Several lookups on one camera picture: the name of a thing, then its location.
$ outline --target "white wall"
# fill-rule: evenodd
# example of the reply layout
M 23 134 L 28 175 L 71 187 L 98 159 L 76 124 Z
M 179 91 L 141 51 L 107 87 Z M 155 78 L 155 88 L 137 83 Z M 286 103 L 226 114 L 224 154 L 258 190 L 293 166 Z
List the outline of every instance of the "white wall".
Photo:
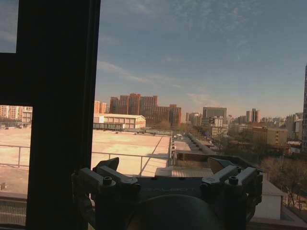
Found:
M 256 206 L 254 217 L 280 219 L 280 195 L 262 195 L 262 202 Z

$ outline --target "roof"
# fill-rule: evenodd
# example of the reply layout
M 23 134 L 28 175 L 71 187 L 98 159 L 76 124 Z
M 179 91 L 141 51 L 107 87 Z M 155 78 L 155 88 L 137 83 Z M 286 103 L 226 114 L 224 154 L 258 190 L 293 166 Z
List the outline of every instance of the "roof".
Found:
M 94 114 L 94 116 L 104 116 L 104 117 L 118 117 L 118 118 L 139 118 L 142 115 L 128 115 L 128 114 Z
M 275 187 L 268 180 L 262 181 L 262 194 L 272 196 L 285 196 L 286 193 L 282 192 L 279 188 Z

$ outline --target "flat rooftop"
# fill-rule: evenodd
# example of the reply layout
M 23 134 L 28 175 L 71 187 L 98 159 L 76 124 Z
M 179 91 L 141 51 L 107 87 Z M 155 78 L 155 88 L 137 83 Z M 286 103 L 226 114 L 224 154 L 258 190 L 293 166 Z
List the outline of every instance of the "flat rooftop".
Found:
M 21 148 L 21 165 L 29 165 L 31 128 L 0 129 L 0 163 L 17 164 L 18 147 Z M 93 130 L 91 168 L 100 161 L 119 157 L 118 172 L 127 175 L 154 176 L 157 168 L 167 166 L 170 136 Z M 0 166 L 0 184 L 3 192 L 27 193 L 28 168 Z

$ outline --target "railing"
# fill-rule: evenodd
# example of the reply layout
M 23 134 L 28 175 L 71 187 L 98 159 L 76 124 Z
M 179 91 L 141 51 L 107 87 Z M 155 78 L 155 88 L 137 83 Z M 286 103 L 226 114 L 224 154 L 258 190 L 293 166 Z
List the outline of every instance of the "railing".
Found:
M 2 147 L 18 148 L 18 162 L 17 162 L 17 164 L 0 162 L 0 165 L 17 166 L 18 168 L 20 168 L 20 167 L 29 167 L 29 165 L 20 164 L 20 156 L 21 156 L 21 149 L 22 148 L 29 149 L 30 147 L 28 147 L 28 146 L 15 146 L 15 145 L 0 145 L 0 147 L 1 146 Z
M 131 155 L 131 154 L 121 154 L 121 153 L 108 153 L 108 152 L 92 152 L 92 154 L 105 154 L 105 155 L 109 155 L 109 159 L 111 159 L 111 155 L 115 155 L 115 156 L 127 156 L 127 157 L 140 157 L 141 158 L 141 163 L 140 163 L 140 173 L 139 175 L 141 176 L 142 175 L 142 171 L 144 170 L 145 166 L 143 167 L 143 158 L 154 158 L 154 159 L 163 159 L 163 160 L 167 160 L 167 163 L 166 165 L 169 164 L 169 160 L 170 158 L 167 156 L 167 157 L 157 157 L 155 156 L 154 154 L 150 154 L 150 155 L 147 155 L 147 156 L 140 156 L 140 155 Z
M 20 167 L 29 167 L 29 165 L 24 165 L 24 164 L 20 164 L 21 162 L 21 154 L 22 154 L 22 148 L 25 149 L 29 149 L 30 147 L 28 146 L 15 146 L 15 145 L 0 145 L 0 147 L 9 147 L 9 148 L 18 148 L 18 162 L 17 164 L 12 164 L 12 163 L 4 163 L 4 162 L 0 162 L 0 165 L 7 165 L 7 166 L 16 166 L 18 168 Z M 154 154 L 150 154 L 150 155 L 146 155 L 146 156 L 140 156 L 140 155 L 132 155 L 132 154 L 121 154 L 121 153 L 108 153 L 108 152 L 92 152 L 92 154 L 105 154 L 108 155 L 108 158 L 110 159 L 111 156 L 129 156 L 129 157 L 139 157 L 141 159 L 141 163 L 140 163 L 140 173 L 139 175 L 142 175 L 142 171 L 145 168 L 145 166 L 143 167 L 143 158 L 155 158 L 155 159 L 164 159 L 167 160 L 167 166 L 170 163 L 170 152 L 168 153 L 168 155 L 166 157 L 158 157 L 155 156 Z

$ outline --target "rooftop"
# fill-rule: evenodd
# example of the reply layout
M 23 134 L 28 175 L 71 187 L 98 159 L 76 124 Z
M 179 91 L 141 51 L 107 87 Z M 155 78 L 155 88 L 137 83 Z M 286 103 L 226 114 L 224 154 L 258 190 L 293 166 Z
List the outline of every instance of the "rooftop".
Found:
M 104 117 L 118 117 L 118 118 L 138 118 L 143 117 L 142 115 L 128 115 L 128 114 L 94 114 L 95 116 L 104 116 Z

